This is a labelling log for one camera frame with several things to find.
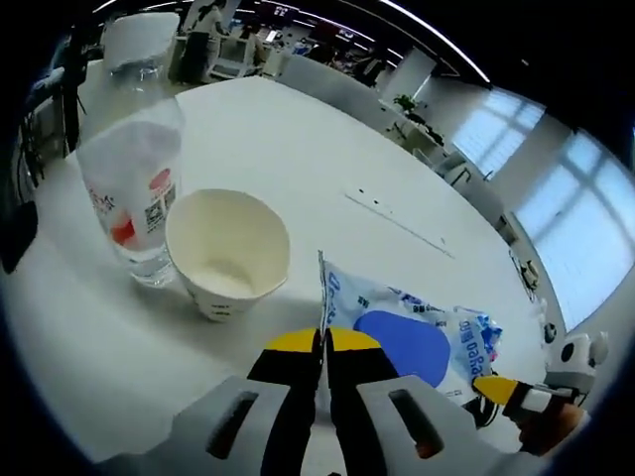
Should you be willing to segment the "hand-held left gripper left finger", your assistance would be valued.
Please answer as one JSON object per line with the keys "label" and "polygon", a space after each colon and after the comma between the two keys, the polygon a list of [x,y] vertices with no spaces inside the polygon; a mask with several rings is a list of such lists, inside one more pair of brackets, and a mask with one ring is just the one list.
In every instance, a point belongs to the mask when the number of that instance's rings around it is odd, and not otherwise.
{"label": "hand-held left gripper left finger", "polygon": [[248,375],[229,377],[174,419],[173,475],[298,475],[316,416],[316,328],[279,335]]}

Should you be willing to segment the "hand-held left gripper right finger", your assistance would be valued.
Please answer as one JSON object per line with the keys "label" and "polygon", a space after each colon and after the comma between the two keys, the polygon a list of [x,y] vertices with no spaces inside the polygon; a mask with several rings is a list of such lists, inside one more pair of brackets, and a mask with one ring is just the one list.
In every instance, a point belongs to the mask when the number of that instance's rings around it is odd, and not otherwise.
{"label": "hand-held left gripper right finger", "polygon": [[350,475],[498,475],[503,454],[472,415],[352,329],[324,335],[330,414]]}

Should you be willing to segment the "person's right hand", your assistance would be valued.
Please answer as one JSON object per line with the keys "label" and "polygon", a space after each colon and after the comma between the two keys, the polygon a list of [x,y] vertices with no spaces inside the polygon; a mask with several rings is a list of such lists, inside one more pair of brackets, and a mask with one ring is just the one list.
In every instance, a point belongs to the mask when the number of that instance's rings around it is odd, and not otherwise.
{"label": "person's right hand", "polygon": [[565,404],[556,414],[529,416],[517,424],[521,451],[545,456],[589,421],[589,413],[573,404]]}

